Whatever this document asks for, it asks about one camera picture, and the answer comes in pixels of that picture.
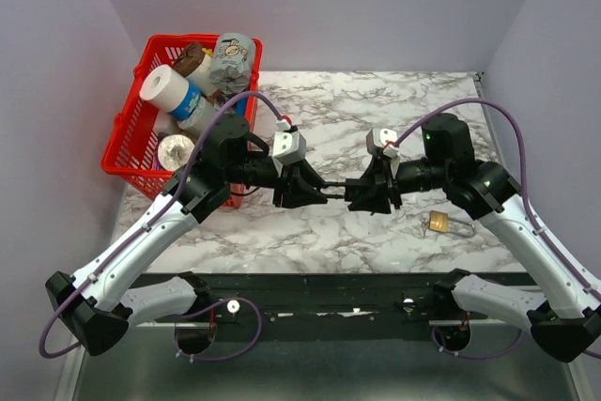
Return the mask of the black padlock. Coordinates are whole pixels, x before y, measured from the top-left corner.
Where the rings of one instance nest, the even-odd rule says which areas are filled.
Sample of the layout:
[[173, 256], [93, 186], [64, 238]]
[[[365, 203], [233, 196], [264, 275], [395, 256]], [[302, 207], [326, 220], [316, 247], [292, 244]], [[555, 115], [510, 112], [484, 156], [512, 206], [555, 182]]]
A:
[[370, 188], [366, 179], [346, 178], [343, 181], [326, 181], [319, 191], [329, 199], [351, 202]]

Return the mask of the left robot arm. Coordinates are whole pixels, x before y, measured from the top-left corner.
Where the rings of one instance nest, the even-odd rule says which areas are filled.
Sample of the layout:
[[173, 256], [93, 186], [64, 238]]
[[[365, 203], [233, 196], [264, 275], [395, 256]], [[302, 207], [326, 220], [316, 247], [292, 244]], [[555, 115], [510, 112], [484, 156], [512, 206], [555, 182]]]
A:
[[177, 169], [144, 215], [101, 255], [45, 283], [61, 321], [91, 356], [116, 345], [133, 326], [165, 316], [201, 319], [207, 286], [191, 274], [140, 289], [133, 283], [173, 242], [201, 224], [232, 195], [234, 184], [273, 191], [280, 208], [325, 204], [325, 180], [306, 161], [306, 143], [284, 117], [272, 145], [235, 114], [213, 117], [188, 162]]

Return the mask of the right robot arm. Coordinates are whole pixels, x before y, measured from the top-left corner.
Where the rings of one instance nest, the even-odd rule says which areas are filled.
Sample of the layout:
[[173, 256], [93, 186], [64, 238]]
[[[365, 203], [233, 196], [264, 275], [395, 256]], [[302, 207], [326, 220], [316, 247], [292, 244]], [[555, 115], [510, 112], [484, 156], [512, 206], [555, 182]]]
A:
[[534, 294], [453, 270], [434, 286], [432, 306], [442, 317], [475, 312], [529, 333], [546, 354], [571, 362], [600, 336], [599, 282], [544, 228], [524, 189], [495, 162], [475, 158], [468, 125], [453, 114], [433, 116], [421, 126], [424, 157], [401, 162], [394, 131], [374, 129], [366, 137], [372, 160], [364, 173], [345, 182], [351, 211], [388, 214], [405, 193], [442, 190], [447, 199], [490, 231], [528, 272]]

